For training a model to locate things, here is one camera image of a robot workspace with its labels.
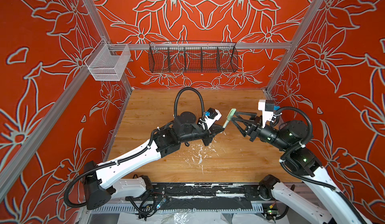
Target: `wooden tabletop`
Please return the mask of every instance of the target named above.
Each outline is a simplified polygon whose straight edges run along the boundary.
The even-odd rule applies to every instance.
[[[108,159],[114,159],[144,143],[151,131],[173,120],[175,96],[179,90],[134,90],[130,97],[118,134]],[[210,107],[220,111],[217,124],[223,125],[229,111],[257,112],[258,100],[265,99],[262,90],[199,90]],[[183,111],[201,117],[198,96],[191,91],[182,93],[178,114]],[[135,170],[147,175],[152,182],[259,182],[272,174],[283,182],[299,182],[287,174],[278,160],[282,153],[259,139],[250,142],[230,122],[225,131],[215,136],[205,147],[201,140],[181,145],[180,150],[165,158]]]

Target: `black wire basket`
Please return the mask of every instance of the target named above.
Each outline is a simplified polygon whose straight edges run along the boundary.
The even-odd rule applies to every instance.
[[[149,68],[152,73],[230,73],[238,70],[236,43],[150,42]]]

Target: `wire basket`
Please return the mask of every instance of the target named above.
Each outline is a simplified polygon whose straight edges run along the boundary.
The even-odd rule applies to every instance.
[[[236,43],[150,42],[149,68],[152,73],[229,73],[238,69]]]
[[[110,50],[109,46],[102,39],[85,61],[95,80],[119,81],[130,60],[131,52],[127,44],[122,51]]]

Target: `white mesh basket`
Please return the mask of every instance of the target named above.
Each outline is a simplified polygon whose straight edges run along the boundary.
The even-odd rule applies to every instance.
[[[104,40],[101,40],[89,55],[85,64],[95,80],[119,81],[131,57],[126,44],[123,51],[112,51]]]

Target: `red wall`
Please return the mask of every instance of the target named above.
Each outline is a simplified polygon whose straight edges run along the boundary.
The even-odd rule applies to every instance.
[[[0,170],[25,144],[100,41],[82,0],[0,0]],[[121,82],[84,82],[0,203],[1,223],[72,223],[67,184],[100,162],[127,93]],[[81,186],[71,199],[83,200]]]
[[[356,207],[381,223],[384,13],[385,0],[325,0],[273,92],[280,106],[297,106],[310,116],[309,148]]]
[[[114,43],[160,40],[289,42],[312,0],[94,0]],[[235,73],[149,72],[132,51],[126,75],[135,88],[262,88],[284,50],[239,51]]]

